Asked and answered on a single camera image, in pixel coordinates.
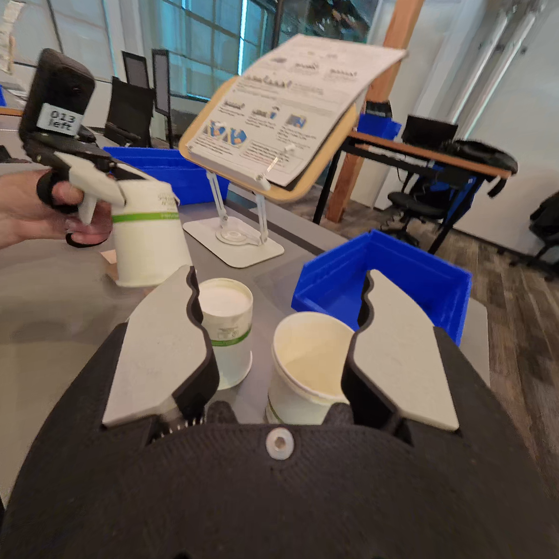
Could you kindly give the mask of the grey desk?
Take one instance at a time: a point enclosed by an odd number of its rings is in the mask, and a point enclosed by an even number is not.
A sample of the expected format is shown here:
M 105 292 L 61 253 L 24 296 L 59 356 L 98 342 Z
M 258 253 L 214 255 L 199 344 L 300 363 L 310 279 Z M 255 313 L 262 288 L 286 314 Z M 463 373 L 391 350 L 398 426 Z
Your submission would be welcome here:
M 1 176 L 44 169 L 1 164 Z M 227 277 L 254 296 L 253 363 L 236 388 L 215 399 L 230 402 L 242 423 L 263 423 L 273 369 L 271 339 L 293 314 L 293 292 L 306 262 L 347 241 L 288 208 L 266 203 L 272 240 L 283 255 L 245 269 L 226 266 L 185 234 L 199 282 Z M 28 240 L 1 249 L 1 501 L 7 508 L 21 466 L 54 406 L 113 329 L 151 289 L 121 288 L 105 273 L 100 252 L 61 240 Z

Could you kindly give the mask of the wooden pillar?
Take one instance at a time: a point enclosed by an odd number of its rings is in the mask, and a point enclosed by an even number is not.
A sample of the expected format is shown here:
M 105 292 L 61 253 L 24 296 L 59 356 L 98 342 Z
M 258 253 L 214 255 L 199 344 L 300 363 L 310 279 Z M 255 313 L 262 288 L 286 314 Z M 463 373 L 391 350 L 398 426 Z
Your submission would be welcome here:
M 418 21 L 424 1 L 396 1 L 394 12 L 383 42 L 384 47 L 406 50 Z M 394 64 L 383 72 L 370 85 L 365 96 L 366 102 L 386 102 L 393 89 L 401 62 Z M 346 155 L 330 197 L 326 218 L 332 222 L 340 222 L 363 165 L 363 158 Z

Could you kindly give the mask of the person's left hand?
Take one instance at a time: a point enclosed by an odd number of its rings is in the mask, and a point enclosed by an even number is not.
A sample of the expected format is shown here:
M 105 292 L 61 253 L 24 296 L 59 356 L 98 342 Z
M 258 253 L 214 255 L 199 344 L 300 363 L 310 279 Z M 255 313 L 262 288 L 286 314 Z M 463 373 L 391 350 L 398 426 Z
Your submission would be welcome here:
M 28 240 L 61 240 L 70 234 L 81 245 L 99 245 L 112 230 L 111 209 L 100 201 L 92 222 L 83 224 L 43 203 L 37 184 L 48 171 L 22 171 L 1 176 L 1 249 Z

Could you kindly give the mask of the black framed panel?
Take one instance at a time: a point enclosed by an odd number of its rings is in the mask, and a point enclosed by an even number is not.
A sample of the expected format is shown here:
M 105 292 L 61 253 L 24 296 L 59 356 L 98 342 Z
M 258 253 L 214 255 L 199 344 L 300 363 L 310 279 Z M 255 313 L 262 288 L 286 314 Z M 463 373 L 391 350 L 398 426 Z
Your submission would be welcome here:
M 147 60 L 144 56 L 122 51 L 126 81 L 135 87 L 150 88 Z
M 167 49 L 152 49 L 153 88 L 155 91 L 155 111 L 167 120 L 167 139 L 171 142 L 171 86 L 170 61 Z

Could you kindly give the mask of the black laptop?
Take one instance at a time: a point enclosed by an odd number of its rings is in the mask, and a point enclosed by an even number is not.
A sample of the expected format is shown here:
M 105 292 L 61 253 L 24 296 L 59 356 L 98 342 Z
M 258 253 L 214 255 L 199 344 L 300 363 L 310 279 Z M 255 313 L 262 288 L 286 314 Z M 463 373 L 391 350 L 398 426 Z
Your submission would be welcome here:
M 452 141 L 458 125 L 451 122 L 409 115 L 401 135 L 401 142 L 418 148 L 438 151 Z

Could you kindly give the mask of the instruction sheet on wooden stand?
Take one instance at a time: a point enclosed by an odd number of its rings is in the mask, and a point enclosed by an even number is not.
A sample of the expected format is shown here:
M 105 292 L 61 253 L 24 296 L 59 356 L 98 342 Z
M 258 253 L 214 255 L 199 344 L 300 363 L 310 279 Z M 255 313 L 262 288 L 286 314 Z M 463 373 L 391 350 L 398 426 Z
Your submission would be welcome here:
M 353 130 L 358 120 L 355 104 L 350 105 L 345 114 L 331 130 L 325 142 L 316 152 L 304 172 L 293 182 L 293 190 L 285 190 L 268 181 L 269 171 L 261 171 L 252 176 L 234 171 L 230 164 L 210 162 L 207 157 L 196 154 L 189 146 L 196 134 L 206 126 L 213 109 L 225 100 L 226 94 L 237 81 L 231 78 L 222 85 L 182 135 L 179 152 L 188 161 L 202 167 L 213 195 L 218 217 L 187 222 L 185 232 L 200 242 L 205 248 L 232 268 L 247 268 L 284 253 L 282 245 L 269 239 L 266 201 L 287 203 L 297 201 L 306 195 L 315 184 L 326 164 L 332 162 L 343 140 Z M 255 196 L 258 228 L 255 229 L 236 217 L 227 215 L 222 198 L 218 177 L 228 180 L 229 185 L 240 187 Z

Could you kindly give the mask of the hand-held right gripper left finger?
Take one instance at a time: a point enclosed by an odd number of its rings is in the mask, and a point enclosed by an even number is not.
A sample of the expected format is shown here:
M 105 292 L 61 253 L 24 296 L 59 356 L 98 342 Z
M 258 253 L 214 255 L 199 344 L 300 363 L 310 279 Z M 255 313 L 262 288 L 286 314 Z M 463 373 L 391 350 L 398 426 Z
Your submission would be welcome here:
M 126 323 L 102 423 L 156 416 L 169 428 L 204 422 L 219 371 L 202 325 L 199 283 L 185 265 L 154 288 Z

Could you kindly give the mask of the blue plastic bin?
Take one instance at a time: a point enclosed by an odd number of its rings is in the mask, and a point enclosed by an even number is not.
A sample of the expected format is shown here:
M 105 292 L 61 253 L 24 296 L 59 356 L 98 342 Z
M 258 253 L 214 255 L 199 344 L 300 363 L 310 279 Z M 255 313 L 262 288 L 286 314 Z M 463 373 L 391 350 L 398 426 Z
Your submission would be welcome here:
M 402 124 L 392 120 L 390 117 L 361 114 L 357 125 L 357 132 L 370 136 L 380 137 L 382 139 L 394 140 L 400 130 Z
M 374 269 L 411 297 L 435 326 L 460 345 L 471 273 L 378 230 L 305 263 L 291 307 L 328 314 L 357 330 L 366 274 Z
M 213 203 L 206 169 L 185 159 L 177 149 L 105 147 L 113 158 L 171 185 L 179 206 Z

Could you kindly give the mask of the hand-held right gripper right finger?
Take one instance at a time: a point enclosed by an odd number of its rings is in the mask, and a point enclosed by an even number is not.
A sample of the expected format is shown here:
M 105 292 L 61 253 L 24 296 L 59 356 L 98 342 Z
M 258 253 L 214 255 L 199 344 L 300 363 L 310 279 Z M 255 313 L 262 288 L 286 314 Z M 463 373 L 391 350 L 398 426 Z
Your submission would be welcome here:
M 358 330 L 341 379 L 353 422 L 394 433 L 403 420 L 456 432 L 459 421 L 435 328 L 379 270 L 366 273 Z

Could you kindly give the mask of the black bag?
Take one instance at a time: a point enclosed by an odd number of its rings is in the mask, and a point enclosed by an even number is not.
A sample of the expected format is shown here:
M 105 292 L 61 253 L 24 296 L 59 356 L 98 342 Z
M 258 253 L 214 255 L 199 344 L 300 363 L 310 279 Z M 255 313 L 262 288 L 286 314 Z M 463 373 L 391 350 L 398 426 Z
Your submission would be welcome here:
M 513 156 L 480 141 L 446 140 L 440 145 L 440 151 L 471 162 L 510 171 L 513 176 L 518 172 L 518 162 Z

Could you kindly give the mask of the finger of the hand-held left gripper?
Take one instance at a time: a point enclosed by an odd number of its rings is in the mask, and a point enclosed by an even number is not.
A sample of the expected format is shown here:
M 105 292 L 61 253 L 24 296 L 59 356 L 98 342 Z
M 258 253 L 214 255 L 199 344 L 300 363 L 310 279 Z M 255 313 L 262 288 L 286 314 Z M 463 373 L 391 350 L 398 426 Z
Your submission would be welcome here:
M 99 200 L 117 207 L 124 207 L 126 199 L 118 182 L 97 169 L 93 162 L 62 152 L 54 152 L 56 169 L 68 177 L 66 180 L 83 192 L 78 205 L 78 216 L 84 225 L 91 225 Z
M 151 180 L 151 176 L 143 171 L 131 167 L 125 163 L 115 163 L 115 180 L 117 181 L 138 181 Z

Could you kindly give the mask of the wooden top desk black frame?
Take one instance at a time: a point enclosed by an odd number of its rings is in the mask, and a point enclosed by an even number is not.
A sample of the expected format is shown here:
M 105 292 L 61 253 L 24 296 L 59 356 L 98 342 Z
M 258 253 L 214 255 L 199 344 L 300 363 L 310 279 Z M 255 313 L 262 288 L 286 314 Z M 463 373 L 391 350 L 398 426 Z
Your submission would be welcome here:
M 439 222 L 439 233 L 428 250 L 431 255 L 437 253 L 454 225 L 470 209 L 475 194 L 484 182 L 498 181 L 488 192 L 488 196 L 494 198 L 504 189 L 507 181 L 513 177 L 510 171 L 504 169 L 471 162 L 441 151 L 418 148 L 395 140 L 382 139 L 353 131 L 348 134 L 330 164 L 325 185 L 321 190 L 312 218 L 314 224 L 319 225 L 323 217 L 334 172 L 342 153 L 375 161 L 398 171 L 413 173 L 414 177 L 410 185 L 415 183 L 417 177 L 422 176 L 438 183 L 458 187 L 457 196 L 445 219 L 428 220 Z

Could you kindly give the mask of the black office chair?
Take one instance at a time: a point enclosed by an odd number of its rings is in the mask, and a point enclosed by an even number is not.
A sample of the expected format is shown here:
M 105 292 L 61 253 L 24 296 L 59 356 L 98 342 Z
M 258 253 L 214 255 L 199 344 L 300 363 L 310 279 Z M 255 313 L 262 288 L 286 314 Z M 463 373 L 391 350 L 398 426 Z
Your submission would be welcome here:
M 103 136 L 119 146 L 150 148 L 154 102 L 153 89 L 112 77 L 111 99 Z
M 380 231 L 418 248 L 419 240 L 409 233 L 412 220 L 426 223 L 427 220 L 444 220 L 454 202 L 458 187 L 438 183 L 419 176 L 410 185 L 413 173 L 407 173 L 400 191 L 388 194 L 391 208 L 396 213 L 380 227 Z
M 558 261 L 545 262 L 542 258 L 548 251 L 558 247 L 558 192 L 545 199 L 530 217 L 529 231 L 542 243 L 540 250 L 532 256 L 524 256 L 509 262 L 509 267 L 520 264 L 535 267 L 544 273 L 544 280 L 551 282 L 558 278 Z

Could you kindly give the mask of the white paper cup green band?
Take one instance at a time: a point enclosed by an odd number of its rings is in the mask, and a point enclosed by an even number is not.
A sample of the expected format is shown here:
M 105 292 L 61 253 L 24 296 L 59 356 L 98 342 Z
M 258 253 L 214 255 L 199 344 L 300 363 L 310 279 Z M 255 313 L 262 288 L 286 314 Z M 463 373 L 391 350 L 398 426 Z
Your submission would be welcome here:
M 228 390 L 252 367 L 253 294 L 239 281 L 213 278 L 199 284 L 199 304 L 219 370 L 218 391 Z
M 171 185 L 148 179 L 128 179 L 118 185 L 125 203 L 112 204 L 111 209 L 116 284 L 124 288 L 158 286 L 181 267 L 191 267 Z
M 319 312 L 297 312 L 279 323 L 271 346 L 268 423 L 322 424 L 332 405 L 349 404 L 341 379 L 353 334 Z

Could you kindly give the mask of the printed instruction sheet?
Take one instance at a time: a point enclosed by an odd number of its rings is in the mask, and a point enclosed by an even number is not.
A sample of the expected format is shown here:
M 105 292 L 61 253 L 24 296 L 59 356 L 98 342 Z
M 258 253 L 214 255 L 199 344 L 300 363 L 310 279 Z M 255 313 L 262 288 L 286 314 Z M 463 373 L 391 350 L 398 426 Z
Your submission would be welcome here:
M 356 101 L 406 50 L 301 34 L 260 57 L 225 83 L 184 134 L 188 160 L 250 190 L 290 192 L 356 119 Z

